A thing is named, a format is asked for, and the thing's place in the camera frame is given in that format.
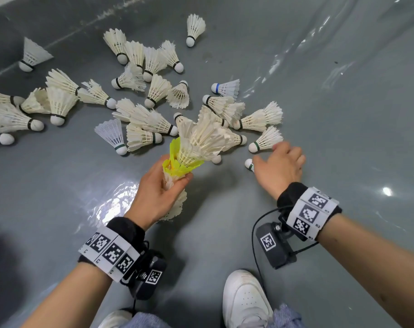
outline person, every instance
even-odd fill
[[[133,203],[125,214],[126,219],[143,231],[166,215],[193,178],[188,174],[165,191],[161,165],[166,158],[162,156],[142,177]],[[255,177],[277,199],[291,184],[301,180],[305,160],[301,148],[291,147],[287,142],[279,143],[273,147],[267,161],[254,157]],[[317,241],[398,324],[414,327],[414,253],[365,230],[343,214],[328,220],[317,235]],[[112,279],[99,268],[79,262],[22,328],[89,327],[111,282]],[[248,295],[251,295],[250,300],[246,300]],[[304,327],[300,315],[285,304],[272,310],[259,281],[244,270],[231,273],[226,280],[223,315],[227,328]],[[131,316],[129,312],[116,311],[100,328],[168,327],[153,314]]]

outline glossy floor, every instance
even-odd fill
[[[207,23],[192,49],[185,45],[190,13]],[[102,41],[110,27],[146,46],[175,41],[185,72],[164,76],[174,85],[187,80],[189,118],[214,82],[240,78],[246,115],[276,100],[284,111],[281,132],[307,156],[303,182],[414,251],[414,0],[150,0],[55,44],[56,58],[35,72],[6,72],[0,90],[24,94],[60,68],[76,82],[93,78],[112,97],[141,103],[144,95],[111,87],[123,67]],[[158,111],[169,120],[175,112],[167,104]],[[93,131],[110,118],[104,107],[80,104],[65,126],[41,117],[44,133],[22,133],[13,147],[0,147],[0,327],[23,322],[74,267],[96,226],[124,213],[141,176],[168,151],[165,137],[140,154],[118,156]],[[257,138],[244,133],[248,142]],[[187,188],[182,215],[147,233],[168,270],[140,308],[173,327],[219,325],[226,277],[255,269],[251,227],[274,206],[245,169],[249,157],[240,147],[221,165],[205,163]],[[308,326],[397,326],[320,246],[278,271],[259,246],[256,253],[272,305],[288,303]],[[94,327],[130,303],[128,291],[113,285]]]

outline shoe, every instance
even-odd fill
[[[226,279],[222,312],[226,328],[266,327],[273,317],[262,286],[246,270],[236,270]]]
[[[98,328],[119,328],[133,318],[126,310],[117,310],[108,314]]]

